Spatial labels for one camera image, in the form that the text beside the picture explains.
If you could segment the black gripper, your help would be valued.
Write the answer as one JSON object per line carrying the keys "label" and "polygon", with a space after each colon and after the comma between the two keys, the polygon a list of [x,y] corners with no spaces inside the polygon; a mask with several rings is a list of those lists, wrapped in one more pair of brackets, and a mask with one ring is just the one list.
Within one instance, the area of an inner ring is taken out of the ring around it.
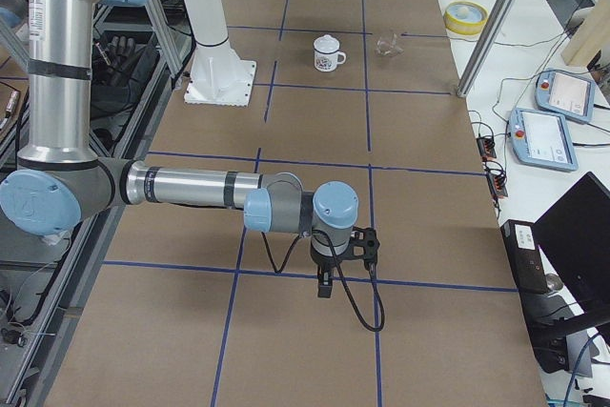
{"label": "black gripper", "polygon": [[346,259],[346,254],[338,254],[333,257],[311,249],[310,255],[317,266],[317,297],[330,298],[333,291],[333,269]]}

